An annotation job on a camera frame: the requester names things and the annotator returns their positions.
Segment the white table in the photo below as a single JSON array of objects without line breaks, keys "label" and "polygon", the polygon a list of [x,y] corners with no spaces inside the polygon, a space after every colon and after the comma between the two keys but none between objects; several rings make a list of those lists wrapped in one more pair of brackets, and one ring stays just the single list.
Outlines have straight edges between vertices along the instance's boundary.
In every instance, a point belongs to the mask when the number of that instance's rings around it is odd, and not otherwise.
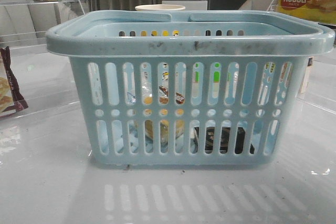
[{"label": "white table", "polygon": [[[70,71],[59,61],[54,80]],[[29,93],[30,111],[0,120],[0,223],[335,223],[335,69],[314,63],[275,160],[259,167],[97,164],[74,84],[65,99],[58,81],[33,81],[47,96]]]}]

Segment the basket hole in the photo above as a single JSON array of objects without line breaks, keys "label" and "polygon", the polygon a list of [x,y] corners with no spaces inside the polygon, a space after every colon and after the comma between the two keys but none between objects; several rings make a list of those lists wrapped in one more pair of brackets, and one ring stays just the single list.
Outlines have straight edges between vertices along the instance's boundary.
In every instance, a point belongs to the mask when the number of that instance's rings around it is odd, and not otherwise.
[{"label": "basket hole", "polygon": [[[247,125],[247,122],[240,121],[238,125]],[[235,154],[241,154],[243,152],[244,142],[245,142],[245,130],[243,127],[238,127],[236,136]]]},{"label": "basket hole", "polygon": [[117,78],[117,69],[115,64],[107,63],[105,65],[106,82],[108,88],[109,103],[111,105],[119,104],[119,87]]},{"label": "basket hole", "polygon": [[114,149],[117,153],[124,152],[124,140],[122,138],[122,124],[119,120],[112,121],[112,138]]},{"label": "basket hole", "polygon": [[265,115],[265,110],[257,110],[257,117],[261,118]]},{"label": "basket hole", "polygon": [[97,135],[100,152],[109,154],[109,140],[107,135],[106,122],[103,120],[97,121]]},{"label": "basket hole", "polygon": [[197,117],[199,115],[199,110],[198,109],[194,109],[191,111],[191,116],[193,117]]},{"label": "basket hole", "polygon": [[232,123],[230,120],[222,122],[222,130],[220,132],[221,145],[219,147],[219,153],[221,154],[225,154],[228,151],[231,127]]},{"label": "basket hole", "polygon": [[190,131],[190,147],[189,147],[189,152],[190,153],[197,153],[198,152],[198,145],[199,145],[199,121],[198,120],[193,120],[190,122],[189,129]]},{"label": "basket hole", "polygon": [[210,67],[210,80],[209,80],[209,91],[208,91],[208,104],[215,105],[218,102],[219,94],[219,82],[220,75],[222,71],[222,65],[218,62],[214,62]]},{"label": "basket hole", "polygon": [[192,105],[199,105],[202,101],[202,91],[203,91],[203,85],[204,79],[204,65],[201,62],[196,62],[193,65],[193,82],[192,82],[192,99],[191,103]]},{"label": "basket hole", "polygon": [[241,98],[241,102],[244,105],[248,105],[252,101],[256,74],[257,74],[257,64],[255,62],[250,62],[246,66],[243,97]]},{"label": "basket hole", "polygon": [[176,116],[182,116],[183,114],[184,114],[184,110],[182,110],[182,109],[175,110],[175,115]]},{"label": "basket hole", "polygon": [[144,104],[151,104],[152,98],[152,69],[147,62],[141,64],[141,97]]},{"label": "basket hole", "polygon": [[274,110],[273,111],[273,116],[274,117],[277,117],[277,116],[279,116],[281,114],[281,110]]},{"label": "basket hole", "polygon": [[232,110],[224,110],[223,116],[229,118],[232,115]]},{"label": "basket hole", "polygon": [[130,62],[126,62],[122,66],[124,91],[125,91],[125,103],[135,104],[135,79],[134,79],[134,67]]},{"label": "basket hole", "polygon": [[130,152],[138,153],[139,152],[139,138],[135,133],[137,132],[136,127],[138,126],[137,121],[130,120],[128,122],[128,139],[130,143]]},{"label": "basket hole", "polygon": [[147,110],[143,111],[143,115],[145,115],[145,116],[149,116],[151,114],[152,114],[152,110],[150,110],[150,109],[147,109]]},{"label": "basket hole", "polygon": [[[145,121],[145,134],[149,139],[153,140],[154,132],[153,132],[152,120]],[[147,153],[153,153],[153,150],[154,150],[154,141],[145,141],[145,151]]]},{"label": "basket hole", "polygon": [[261,140],[261,132],[264,128],[264,123],[262,120],[257,120],[254,123],[253,126],[253,136],[252,136],[252,142],[251,144],[253,144],[254,149],[251,150],[250,149],[250,153],[251,154],[255,154],[258,152],[259,149],[259,144],[260,144],[260,140]]},{"label": "basket hole", "polygon": [[277,87],[277,95],[275,98],[276,105],[281,105],[285,101],[291,75],[292,75],[292,63],[285,62],[281,68],[281,76]]},{"label": "basket hole", "polygon": [[175,122],[175,152],[182,153],[183,152],[183,139],[179,138],[184,133],[184,121],[176,120]]},{"label": "basket hole", "polygon": [[119,110],[112,110],[111,115],[116,118],[117,116],[120,115],[120,111]]},{"label": "basket hole", "polygon": [[225,104],[232,105],[235,103],[237,84],[239,76],[239,64],[231,62],[228,66],[226,89],[225,89]]},{"label": "basket hole", "polygon": [[169,140],[169,121],[161,120],[160,121],[160,145],[161,153],[168,152],[168,140]]},{"label": "basket hole", "polygon": [[249,111],[247,109],[243,109],[239,112],[240,117],[244,118],[248,115]]},{"label": "basket hole", "polygon": [[97,117],[100,118],[100,117],[102,117],[104,115],[104,111],[102,111],[102,110],[96,110],[95,114],[96,114]]},{"label": "basket hole", "polygon": [[160,114],[160,115],[168,115],[168,110],[167,110],[167,109],[161,109],[161,110],[159,111],[159,114]]},{"label": "basket hole", "polygon": [[92,102],[94,105],[102,105],[103,97],[100,83],[100,73],[99,67],[96,63],[91,62],[88,64],[88,74],[90,79]]},{"label": "basket hole", "polygon": [[265,144],[265,149],[264,149],[265,155],[270,155],[274,151],[275,142],[276,142],[277,134],[279,131],[279,125],[280,123],[278,120],[273,120],[269,125],[269,131],[267,134],[267,139],[266,139],[266,144]]},{"label": "basket hole", "polygon": [[215,127],[206,127],[204,152],[211,154],[215,142]]},{"label": "basket hole", "polygon": [[135,115],[135,110],[133,110],[133,109],[127,110],[127,115],[128,116],[134,116]]},{"label": "basket hole", "polygon": [[206,115],[211,118],[213,117],[214,115],[216,115],[216,110],[208,110],[208,112],[206,113]]},{"label": "basket hole", "polygon": [[178,62],[175,64],[175,103],[183,104],[185,102],[185,86],[186,86],[186,64]]}]

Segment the light blue basket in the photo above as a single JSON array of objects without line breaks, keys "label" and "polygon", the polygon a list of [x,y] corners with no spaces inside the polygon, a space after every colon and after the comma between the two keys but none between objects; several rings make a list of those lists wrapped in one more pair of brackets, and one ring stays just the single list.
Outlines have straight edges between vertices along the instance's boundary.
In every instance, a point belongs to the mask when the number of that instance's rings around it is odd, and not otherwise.
[{"label": "light blue basket", "polygon": [[[47,32],[48,50],[70,58],[92,152],[106,164],[270,161],[308,57],[330,51],[333,42],[326,27],[256,11],[107,10]],[[166,104],[159,86],[170,91]],[[154,140],[146,136],[148,122]],[[161,122],[169,123],[167,143]],[[176,122],[184,125],[178,137]]]}]

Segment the basket slot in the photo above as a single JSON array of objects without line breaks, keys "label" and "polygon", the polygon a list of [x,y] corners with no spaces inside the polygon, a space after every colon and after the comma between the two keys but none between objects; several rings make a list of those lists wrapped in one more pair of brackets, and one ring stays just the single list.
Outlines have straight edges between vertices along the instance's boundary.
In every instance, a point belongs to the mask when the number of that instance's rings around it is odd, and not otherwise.
[{"label": "basket slot", "polygon": [[257,132],[254,132],[254,127],[255,127],[255,122],[253,123],[252,121],[248,122],[243,122],[246,123],[247,127],[245,129],[245,139],[244,139],[244,149],[242,154],[243,155],[248,155],[248,154],[254,154],[255,153],[255,146],[253,146],[252,141],[255,139],[256,142],[259,142],[260,139],[258,139]]},{"label": "basket slot", "polygon": [[128,134],[127,138],[130,143],[130,151],[131,153],[138,153],[139,152],[139,138],[135,137],[134,133],[136,132],[135,126],[137,125],[136,120],[129,120],[128,121]]},{"label": "basket slot", "polygon": [[99,143],[100,152],[103,155],[108,155],[110,150],[109,150],[109,140],[108,140],[106,122],[103,120],[98,120],[96,122],[96,126],[97,126],[97,139]]},{"label": "basket slot", "polygon": [[[169,73],[169,64],[166,62],[161,62],[157,66],[157,79],[158,79],[158,84],[159,86],[163,86],[164,88],[168,88],[168,90],[173,90],[169,89],[169,86],[173,84],[172,80],[170,79],[170,73]],[[163,91],[158,89],[158,96],[159,97],[164,97],[165,94],[162,93]],[[174,92],[169,92],[169,96],[167,99],[159,99],[160,104],[167,104],[169,102],[169,98],[174,97]]]},{"label": "basket slot", "polygon": [[184,145],[186,145],[187,143],[188,146],[185,150],[189,150],[189,153],[192,153],[192,154],[196,154],[199,150],[199,140],[197,137],[198,136],[198,132],[196,131],[197,127],[199,128],[199,121],[198,120],[192,120],[190,121],[189,124],[189,127],[190,127],[190,140],[193,139],[192,141],[189,142],[188,141],[185,141]]},{"label": "basket slot", "polygon": [[273,76],[273,79],[272,79],[272,82],[273,82],[272,85],[274,87],[272,89],[270,89],[270,92],[269,92],[270,106],[275,105],[275,101],[276,101],[276,98],[277,98],[277,93],[279,92],[278,87],[279,87],[279,83],[280,83],[282,68],[283,68],[283,64],[281,64],[280,62],[277,63],[275,65],[275,68],[274,68],[274,76]]},{"label": "basket slot", "polygon": [[239,64],[231,62],[228,66],[226,89],[225,89],[225,104],[232,105],[235,102],[237,81],[239,75]]},{"label": "basket slot", "polygon": [[267,140],[265,143],[264,154],[270,155],[274,151],[275,141],[277,139],[278,131],[280,127],[280,122],[278,120],[273,120],[269,124],[269,130],[267,133]]},{"label": "basket slot", "polygon": [[113,63],[107,63],[105,65],[106,71],[106,83],[108,89],[108,100],[111,105],[119,104],[119,88],[117,81],[117,70]]},{"label": "basket slot", "polygon": [[235,74],[237,75],[237,81],[234,83],[234,88],[236,89],[234,101],[236,102],[237,106],[240,106],[243,97],[244,84],[246,81],[246,65],[241,62],[236,65],[236,67],[237,71]]},{"label": "basket slot", "polygon": [[262,125],[263,127],[261,128],[260,142],[259,142],[258,150],[256,151],[257,155],[263,155],[265,152],[268,132],[272,124],[272,121],[269,121],[269,120],[262,120],[262,122],[263,122],[263,125]]},{"label": "basket slot", "polygon": [[262,119],[258,119],[254,122],[253,124],[253,138],[251,139],[251,143],[254,147],[254,153],[251,154],[256,154],[258,153],[259,146],[260,146],[260,140],[261,140],[261,133],[264,128],[264,122]]},{"label": "basket slot", "polygon": [[103,98],[102,98],[98,65],[94,62],[89,63],[88,73],[89,73],[89,79],[90,79],[92,103],[94,105],[102,105]]},{"label": "basket slot", "polygon": [[122,124],[120,120],[113,120],[112,126],[112,142],[114,143],[114,150],[116,153],[124,153],[124,141],[122,138]]},{"label": "basket slot", "polygon": [[272,88],[275,66],[274,62],[268,62],[264,66],[264,73],[262,74],[263,78],[261,80],[259,90],[258,105],[265,105],[268,102],[270,90]]},{"label": "basket slot", "polygon": [[282,105],[286,100],[288,86],[291,79],[292,67],[293,64],[289,61],[282,65],[280,81],[275,98],[275,105]]},{"label": "basket slot", "polygon": [[124,91],[125,91],[125,103],[135,104],[135,81],[134,81],[134,67],[132,63],[126,62],[123,65],[124,76]]},{"label": "basket slot", "polygon": [[209,91],[208,91],[208,104],[215,105],[218,103],[218,93],[220,86],[220,75],[222,65],[218,62],[211,64],[210,78],[209,78]]},{"label": "basket slot", "polygon": [[243,97],[241,99],[241,103],[243,105],[249,105],[252,101],[256,81],[256,74],[257,74],[257,64],[255,62],[250,62],[249,64],[247,64]]},{"label": "basket slot", "polygon": [[183,62],[178,62],[175,65],[175,92],[181,94],[185,97],[185,86],[186,86],[186,64]]},{"label": "basket slot", "polygon": [[197,62],[193,65],[192,105],[199,105],[202,101],[204,65]]}]

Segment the basket handle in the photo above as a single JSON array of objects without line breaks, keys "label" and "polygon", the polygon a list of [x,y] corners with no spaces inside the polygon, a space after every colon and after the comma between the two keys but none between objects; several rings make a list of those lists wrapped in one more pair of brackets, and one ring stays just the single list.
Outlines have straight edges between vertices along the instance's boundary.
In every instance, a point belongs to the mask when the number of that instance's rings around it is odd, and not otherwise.
[{"label": "basket handle", "polygon": [[161,12],[129,12],[123,10],[99,10],[90,12],[76,19],[69,20],[50,29],[51,33],[63,36],[75,36],[83,27],[90,27],[95,22],[110,20],[112,23],[136,22],[171,22],[172,15]]}]

